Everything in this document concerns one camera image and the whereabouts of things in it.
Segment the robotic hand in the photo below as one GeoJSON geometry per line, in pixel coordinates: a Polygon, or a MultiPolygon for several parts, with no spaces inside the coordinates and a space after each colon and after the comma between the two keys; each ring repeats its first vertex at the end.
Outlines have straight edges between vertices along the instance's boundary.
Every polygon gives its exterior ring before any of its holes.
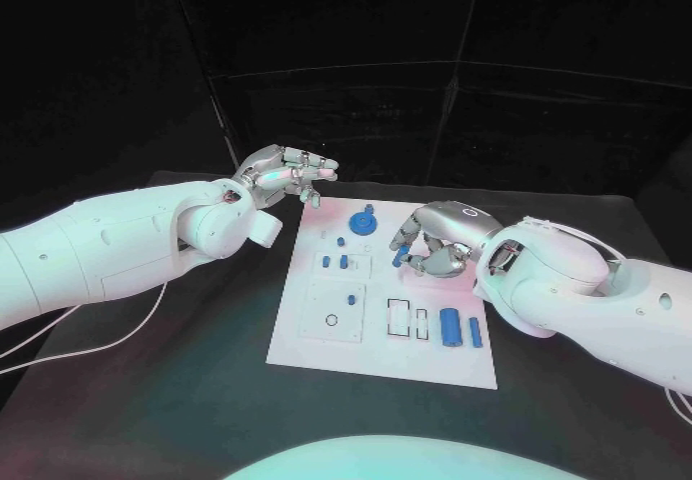
{"type": "Polygon", "coordinates": [[[562,333],[596,358],[692,395],[692,273],[626,258],[548,221],[526,217],[503,228],[459,202],[418,208],[389,248],[411,246],[421,231],[431,254],[402,263],[453,277],[476,262],[473,293],[522,332],[562,333]]]}
{"type": "Polygon", "coordinates": [[[314,208],[313,180],[339,164],[271,145],[231,179],[91,198],[0,233],[0,329],[59,308],[134,295],[231,256],[245,239],[271,247],[281,222],[262,209],[286,193],[314,208]]]}

